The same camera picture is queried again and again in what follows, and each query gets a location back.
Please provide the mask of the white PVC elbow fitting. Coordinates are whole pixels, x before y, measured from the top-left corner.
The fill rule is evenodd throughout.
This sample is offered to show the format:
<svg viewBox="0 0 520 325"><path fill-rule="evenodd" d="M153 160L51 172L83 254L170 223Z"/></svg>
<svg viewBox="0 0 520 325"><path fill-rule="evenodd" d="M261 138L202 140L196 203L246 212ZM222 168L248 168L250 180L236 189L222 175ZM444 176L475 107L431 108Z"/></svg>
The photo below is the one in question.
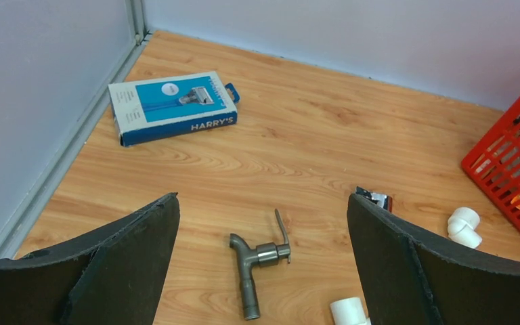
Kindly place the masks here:
<svg viewBox="0 0 520 325"><path fill-rule="evenodd" d="M334 301L329 307L335 325L371 325L359 297Z"/></svg>

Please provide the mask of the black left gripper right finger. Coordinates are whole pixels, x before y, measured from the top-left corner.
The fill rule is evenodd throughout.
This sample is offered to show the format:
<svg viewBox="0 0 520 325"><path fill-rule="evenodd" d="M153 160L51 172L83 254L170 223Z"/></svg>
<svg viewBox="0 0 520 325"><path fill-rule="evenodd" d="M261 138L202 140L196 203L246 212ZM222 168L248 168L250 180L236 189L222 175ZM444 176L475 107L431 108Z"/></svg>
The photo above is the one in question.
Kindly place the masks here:
<svg viewBox="0 0 520 325"><path fill-rule="evenodd" d="M452 242L356 194L347 224L373 324L520 324L520 261Z"/></svg>

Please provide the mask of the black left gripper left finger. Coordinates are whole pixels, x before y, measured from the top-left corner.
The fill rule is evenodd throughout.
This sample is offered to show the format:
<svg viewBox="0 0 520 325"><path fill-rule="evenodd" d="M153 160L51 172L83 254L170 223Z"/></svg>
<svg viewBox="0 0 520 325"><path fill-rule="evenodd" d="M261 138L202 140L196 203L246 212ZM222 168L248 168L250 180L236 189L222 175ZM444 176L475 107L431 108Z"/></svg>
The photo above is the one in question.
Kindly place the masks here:
<svg viewBox="0 0 520 325"><path fill-rule="evenodd" d="M151 324L179 229L176 193L71 240L0 259L0 324Z"/></svg>

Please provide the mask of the white PVC elbow on table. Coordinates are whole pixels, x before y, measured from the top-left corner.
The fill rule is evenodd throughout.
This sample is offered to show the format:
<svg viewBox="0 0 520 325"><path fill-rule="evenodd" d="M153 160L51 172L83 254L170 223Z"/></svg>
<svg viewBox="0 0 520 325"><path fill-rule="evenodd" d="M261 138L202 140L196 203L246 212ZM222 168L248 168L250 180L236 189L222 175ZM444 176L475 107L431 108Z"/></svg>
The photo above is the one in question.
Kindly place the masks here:
<svg viewBox="0 0 520 325"><path fill-rule="evenodd" d="M482 237L476 232L480 224L479 214L469 207L457 208L448 219L448 238L469 248L477 248Z"/></svg>

